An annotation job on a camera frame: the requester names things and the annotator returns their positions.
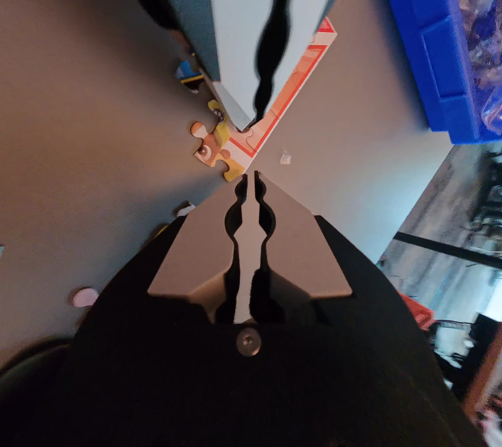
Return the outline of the black table leg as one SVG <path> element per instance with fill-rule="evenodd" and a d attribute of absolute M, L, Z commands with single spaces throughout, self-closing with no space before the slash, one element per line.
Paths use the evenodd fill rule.
<path fill-rule="evenodd" d="M 392 239 L 450 257 L 455 257 L 464 261 L 472 262 L 474 264 L 501 270 L 501 258 L 490 256 L 485 252 L 467 250 L 461 247 L 456 247 L 454 245 L 448 245 L 424 237 L 406 234 L 400 231 L 397 232 Z"/>

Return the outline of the red border dog puzzle section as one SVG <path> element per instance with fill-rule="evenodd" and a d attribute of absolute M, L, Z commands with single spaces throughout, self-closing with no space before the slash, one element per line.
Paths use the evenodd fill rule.
<path fill-rule="evenodd" d="M 323 58 L 324 54 L 330 48 L 337 36 L 337 32 L 328 17 L 324 17 L 317 32 L 312 37 L 310 44 L 296 65 L 292 74 L 284 84 L 279 95 L 270 106 L 263 119 L 244 133 L 239 132 L 231 123 L 227 113 L 223 112 L 222 107 L 213 99 L 208 102 L 208 108 L 223 122 L 228 122 L 229 127 L 235 130 L 232 137 L 243 148 L 248 150 L 248 154 L 254 157 L 259 153 L 262 146 L 266 143 L 280 119 L 284 116 L 299 91 L 302 89 L 310 75 Z"/>

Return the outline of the police hat dog puzzle piece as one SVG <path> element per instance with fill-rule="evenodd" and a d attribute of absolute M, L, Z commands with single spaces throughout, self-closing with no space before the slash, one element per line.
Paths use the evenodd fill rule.
<path fill-rule="evenodd" d="M 205 81 L 203 73 L 194 71 L 188 60 L 179 62 L 174 76 L 180 84 L 193 94 L 199 93 L 199 88 Z"/>

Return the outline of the clear plastic bag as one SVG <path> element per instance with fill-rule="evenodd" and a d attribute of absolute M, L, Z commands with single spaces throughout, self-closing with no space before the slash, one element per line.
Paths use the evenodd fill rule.
<path fill-rule="evenodd" d="M 474 111 L 501 136 L 501 0 L 458 0 L 472 70 Z"/>

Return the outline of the red black chair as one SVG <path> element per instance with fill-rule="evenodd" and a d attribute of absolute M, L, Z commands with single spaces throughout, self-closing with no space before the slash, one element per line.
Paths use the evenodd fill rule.
<path fill-rule="evenodd" d="M 429 332 L 431 326 L 436 322 L 435 313 L 426 306 L 412 299 L 411 297 L 400 292 L 399 295 L 401 296 L 402 300 L 405 302 L 406 306 L 410 310 L 420 330 L 424 332 Z"/>

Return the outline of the blue plastic bin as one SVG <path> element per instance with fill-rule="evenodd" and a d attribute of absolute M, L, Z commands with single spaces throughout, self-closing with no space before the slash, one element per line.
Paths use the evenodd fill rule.
<path fill-rule="evenodd" d="M 481 117 L 490 93 L 474 84 L 459 0 L 389 3 L 430 129 L 454 145 L 501 141 Z"/>

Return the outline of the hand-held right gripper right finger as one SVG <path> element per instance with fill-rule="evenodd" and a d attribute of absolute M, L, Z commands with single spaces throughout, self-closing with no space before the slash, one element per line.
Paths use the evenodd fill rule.
<path fill-rule="evenodd" d="M 347 298 L 353 290 L 309 209 L 257 171 L 254 194 L 265 237 L 249 311 L 260 324 L 316 322 L 317 301 Z"/>

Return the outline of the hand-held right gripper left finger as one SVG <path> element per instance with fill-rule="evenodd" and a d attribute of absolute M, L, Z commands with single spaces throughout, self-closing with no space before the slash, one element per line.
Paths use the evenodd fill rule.
<path fill-rule="evenodd" d="M 189 212 L 147 293 L 201 306 L 216 323 L 234 324 L 241 283 L 239 245 L 248 176 L 238 176 Z"/>

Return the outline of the grey desk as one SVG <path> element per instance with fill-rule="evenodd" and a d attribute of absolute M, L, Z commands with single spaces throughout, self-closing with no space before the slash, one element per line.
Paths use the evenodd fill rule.
<path fill-rule="evenodd" d="M 376 262 L 452 146 L 425 125 L 387 0 L 329 18 L 335 42 L 249 170 Z M 1 365 L 71 337 L 75 289 L 225 185 L 193 157 L 192 122 L 213 121 L 178 59 L 135 0 L 1 0 Z"/>

